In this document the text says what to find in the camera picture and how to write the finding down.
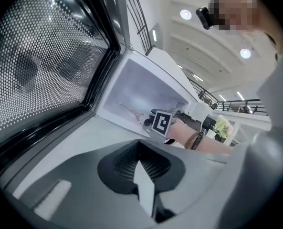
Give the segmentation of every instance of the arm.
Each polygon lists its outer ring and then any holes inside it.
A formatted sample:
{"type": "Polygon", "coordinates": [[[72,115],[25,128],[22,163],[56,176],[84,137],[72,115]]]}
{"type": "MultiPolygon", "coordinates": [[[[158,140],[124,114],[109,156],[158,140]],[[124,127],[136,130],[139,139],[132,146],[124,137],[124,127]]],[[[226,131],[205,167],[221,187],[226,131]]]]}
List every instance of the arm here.
{"type": "MultiPolygon", "coordinates": [[[[195,133],[195,130],[187,126],[184,122],[177,119],[174,124],[170,126],[168,131],[168,138],[175,139],[183,146],[186,144],[187,140],[195,133]]],[[[217,153],[217,154],[230,154],[232,148],[224,145],[216,140],[210,139],[208,137],[203,137],[201,142],[197,147],[198,151],[206,153],[217,153]]]]}

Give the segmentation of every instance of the metal railing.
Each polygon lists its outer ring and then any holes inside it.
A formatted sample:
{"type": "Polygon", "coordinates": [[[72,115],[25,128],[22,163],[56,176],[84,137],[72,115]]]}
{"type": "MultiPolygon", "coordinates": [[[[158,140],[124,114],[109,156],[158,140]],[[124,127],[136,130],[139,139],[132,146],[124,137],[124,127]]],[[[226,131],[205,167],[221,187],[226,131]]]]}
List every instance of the metal railing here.
{"type": "Polygon", "coordinates": [[[267,115],[267,112],[260,99],[219,102],[216,110],[253,115],[267,115]]]}
{"type": "Polygon", "coordinates": [[[153,49],[153,45],[150,40],[147,22],[143,14],[140,2],[139,0],[126,0],[126,6],[136,25],[137,35],[142,42],[142,47],[146,52],[146,56],[148,56],[148,54],[153,49]]]}
{"type": "Polygon", "coordinates": [[[195,89],[195,92],[198,94],[200,100],[203,100],[212,109],[216,109],[216,107],[218,106],[219,101],[212,94],[207,92],[207,90],[205,88],[201,87],[196,82],[194,82],[191,79],[189,79],[189,81],[192,84],[193,88],[195,89]]]}

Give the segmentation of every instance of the railing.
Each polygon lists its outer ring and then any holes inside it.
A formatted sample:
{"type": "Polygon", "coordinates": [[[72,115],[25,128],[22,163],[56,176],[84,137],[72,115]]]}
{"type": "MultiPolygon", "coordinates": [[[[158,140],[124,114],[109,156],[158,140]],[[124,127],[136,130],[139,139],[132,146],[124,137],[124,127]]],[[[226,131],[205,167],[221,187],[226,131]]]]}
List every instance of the railing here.
{"type": "Polygon", "coordinates": [[[253,115],[267,115],[260,99],[219,102],[216,110],[253,115]]]}
{"type": "Polygon", "coordinates": [[[146,52],[146,56],[148,56],[153,46],[151,44],[150,35],[147,28],[147,22],[143,14],[140,2],[139,0],[126,0],[126,6],[136,25],[137,35],[139,36],[142,42],[142,47],[146,52]]]}
{"type": "Polygon", "coordinates": [[[216,109],[216,107],[219,104],[219,101],[207,90],[203,87],[201,87],[199,84],[194,82],[193,80],[189,79],[190,83],[192,84],[193,88],[195,89],[195,92],[198,94],[200,100],[203,100],[205,103],[207,103],[212,109],[216,109]]]}

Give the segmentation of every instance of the black metal railing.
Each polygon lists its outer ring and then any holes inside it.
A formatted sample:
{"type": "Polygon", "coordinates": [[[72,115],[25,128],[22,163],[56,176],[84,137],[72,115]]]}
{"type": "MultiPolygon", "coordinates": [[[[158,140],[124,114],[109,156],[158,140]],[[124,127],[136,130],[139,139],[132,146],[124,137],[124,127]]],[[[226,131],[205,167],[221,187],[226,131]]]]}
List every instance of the black metal railing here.
{"type": "Polygon", "coordinates": [[[201,87],[196,82],[194,82],[191,79],[189,79],[189,81],[192,84],[193,88],[195,89],[196,93],[198,94],[200,100],[203,100],[212,109],[216,109],[219,101],[212,94],[210,94],[205,88],[201,87]]]}
{"type": "Polygon", "coordinates": [[[146,52],[146,56],[148,56],[153,48],[153,45],[150,40],[147,22],[143,14],[140,2],[139,0],[126,0],[126,6],[136,25],[137,35],[142,42],[142,47],[146,52]]]}
{"type": "Polygon", "coordinates": [[[216,110],[253,115],[267,115],[266,110],[260,99],[219,102],[217,104],[216,110]]]}

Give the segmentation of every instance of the perforated metal mesh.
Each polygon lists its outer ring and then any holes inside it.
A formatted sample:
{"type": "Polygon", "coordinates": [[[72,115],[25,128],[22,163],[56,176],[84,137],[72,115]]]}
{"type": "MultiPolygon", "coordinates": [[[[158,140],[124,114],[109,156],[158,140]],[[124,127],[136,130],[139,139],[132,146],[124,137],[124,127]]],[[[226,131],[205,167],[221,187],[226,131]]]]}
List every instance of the perforated metal mesh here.
{"type": "Polygon", "coordinates": [[[0,132],[82,102],[105,51],[62,0],[16,0],[0,21],[0,132]]]}

